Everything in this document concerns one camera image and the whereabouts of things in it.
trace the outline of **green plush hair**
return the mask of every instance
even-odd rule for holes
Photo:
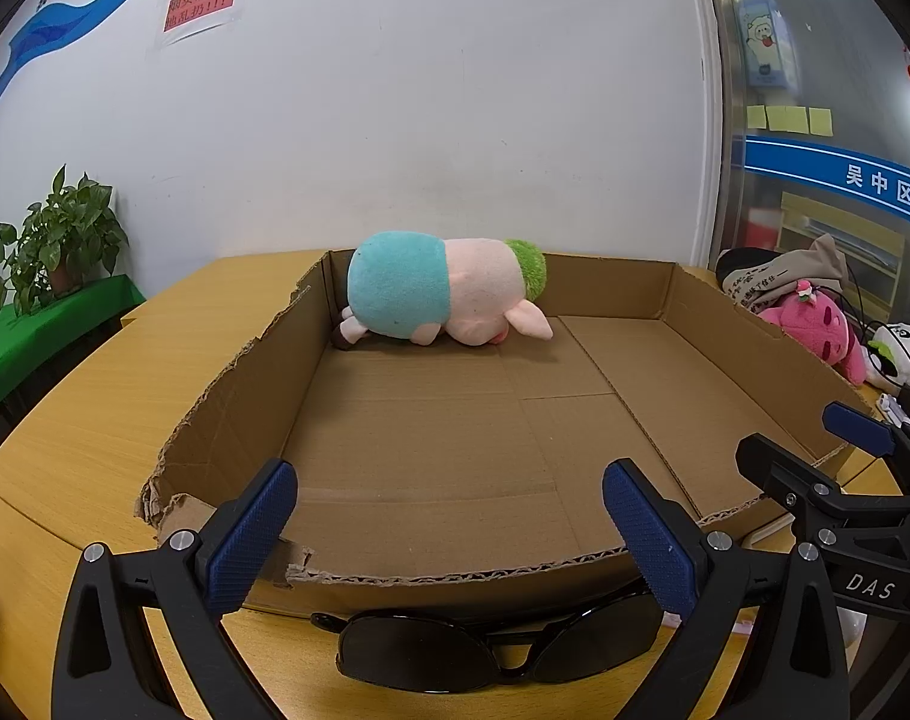
[[[548,276],[545,269],[545,256],[535,244],[528,241],[511,239],[506,245],[513,250],[519,260],[521,277],[525,282],[525,298],[535,300],[545,289]]]

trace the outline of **yellow sticky note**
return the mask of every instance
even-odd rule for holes
[[[809,108],[809,125],[812,127],[812,135],[831,138],[835,134],[831,131],[830,108]]]
[[[785,106],[785,129],[789,132],[809,133],[809,113],[801,105]]]
[[[768,127],[764,105],[749,105],[746,107],[745,112],[748,115],[749,129],[766,129]]]
[[[768,128],[773,132],[785,132],[785,105],[766,105],[765,113],[768,114]]]

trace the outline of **glass wall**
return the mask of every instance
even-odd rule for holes
[[[713,257],[831,233],[865,314],[910,322],[910,54],[873,0],[716,0],[725,165]],[[857,304],[855,290],[848,297]]]

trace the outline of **blue stripe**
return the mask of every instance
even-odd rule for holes
[[[0,98],[8,84],[36,57],[71,45],[87,35],[126,0],[95,0],[87,5],[53,2],[35,13],[8,43],[11,54],[0,75]]]
[[[748,135],[745,170],[854,197],[910,221],[910,167],[871,154]]]

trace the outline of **plant pot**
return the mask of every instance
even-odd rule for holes
[[[55,293],[56,298],[61,298],[79,287],[79,280],[74,279],[72,274],[69,273],[64,257],[61,258],[57,268],[53,271],[48,271],[48,280],[50,285],[52,285],[52,292]]]

